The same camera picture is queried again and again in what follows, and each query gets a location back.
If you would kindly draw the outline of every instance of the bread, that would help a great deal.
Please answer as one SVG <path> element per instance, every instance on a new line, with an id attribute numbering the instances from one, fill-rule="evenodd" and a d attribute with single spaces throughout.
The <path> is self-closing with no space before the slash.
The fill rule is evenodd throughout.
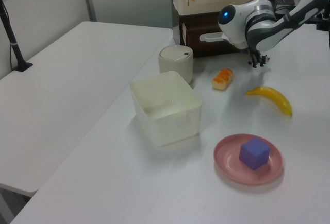
<path id="1" fill-rule="evenodd" d="M 213 78 L 212 87 L 214 89 L 224 90 L 228 87 L 233 78 L 233 71 L 229 68 L 223 68 Z"/>

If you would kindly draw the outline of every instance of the translucent box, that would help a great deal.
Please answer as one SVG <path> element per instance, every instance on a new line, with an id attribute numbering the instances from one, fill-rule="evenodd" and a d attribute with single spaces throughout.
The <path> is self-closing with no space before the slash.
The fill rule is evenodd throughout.
<path id="1" fill-rule="evenodd" d="M 178 72 L 130 83 L 137 118 L 150 141 L 162 146 L 196 135 L 202 101 Z"/>

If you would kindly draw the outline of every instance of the purple cube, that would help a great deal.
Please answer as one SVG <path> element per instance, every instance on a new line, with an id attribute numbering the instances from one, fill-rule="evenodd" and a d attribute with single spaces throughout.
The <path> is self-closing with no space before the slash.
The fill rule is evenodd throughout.
<path id="1" fill-rule="evenodd" d="M 256 170 L 268 162 L 270 147 L 257 137 L 243 143 L 239 159 L 249 166 L 252 170 Z"/>

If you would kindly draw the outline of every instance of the white cup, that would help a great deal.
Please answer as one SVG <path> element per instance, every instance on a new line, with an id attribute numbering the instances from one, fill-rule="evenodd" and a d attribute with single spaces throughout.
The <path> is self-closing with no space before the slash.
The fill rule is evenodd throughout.
<path id="1" fill-rule="evenodd" d="M 159 71 L 176 71 L 189 84 L 193 72 L 193 51 L 183 45 L 170 45 L 165 47 L 158 55 Z"/>

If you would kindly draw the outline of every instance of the toy banana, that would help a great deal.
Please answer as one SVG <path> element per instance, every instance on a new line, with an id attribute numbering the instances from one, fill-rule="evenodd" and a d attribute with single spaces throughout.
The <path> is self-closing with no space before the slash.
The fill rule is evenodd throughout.
<path id="1" fill-rule="evenodd" d="M 259 86 L 250 91 L 247 91 L 246 94 L 257 94 L 268 97 L 278 105 L 278 107 L 282 110 L 283 113 L 285 113 L 286 115 L 292 115 L 292 108 L 290 102 L 286 99 L 286 97 L 284 97 L 283 94 L 281 94 L 276 89 L 266 86 Z"/>

